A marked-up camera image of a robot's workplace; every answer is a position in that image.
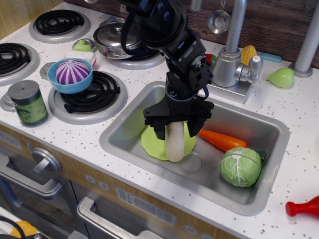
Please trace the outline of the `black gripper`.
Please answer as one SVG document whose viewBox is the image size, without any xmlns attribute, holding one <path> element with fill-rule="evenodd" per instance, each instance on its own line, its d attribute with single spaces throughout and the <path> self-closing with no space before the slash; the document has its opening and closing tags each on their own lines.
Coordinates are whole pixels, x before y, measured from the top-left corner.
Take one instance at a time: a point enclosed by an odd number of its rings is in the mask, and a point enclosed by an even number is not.
<svg viewBox="0 0 319 239">
<path fill-rule="evenodd" d="M 197 96 L 181 77 L 168 72 L 163 99 L 147 107 L 143 114 L 145 124 L 154 128 L 158 139 L 165 140 L 165 126 L 177 121 L 187 122 L 189 136 L 196 136 L 206 120 L 211 118 L 213 108 L 212 102 Z"/>
</svg>

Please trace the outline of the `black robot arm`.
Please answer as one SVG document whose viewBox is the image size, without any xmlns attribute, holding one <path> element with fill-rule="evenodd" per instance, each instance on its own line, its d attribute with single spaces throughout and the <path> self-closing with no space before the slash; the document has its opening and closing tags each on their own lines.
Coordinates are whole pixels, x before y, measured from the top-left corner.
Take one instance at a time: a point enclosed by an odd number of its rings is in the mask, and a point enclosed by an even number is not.
<svg viewBox="0 0 319 239">
<path fill-rule="evenodd" d="M 122 29 L 121 47 L 129 55 L 158 50 L 166 57 L 165 96 L 144 110 L 145 124 L 158 139 L 173 122 L 187 122 L 189 135 L 196 136 L 211 118 L 212 102 L 207 85 L 213 74 L 205 48 L 188 26 L 186 9 L 177 0 L 122 0 L 129 15 Z"/>
</svg>

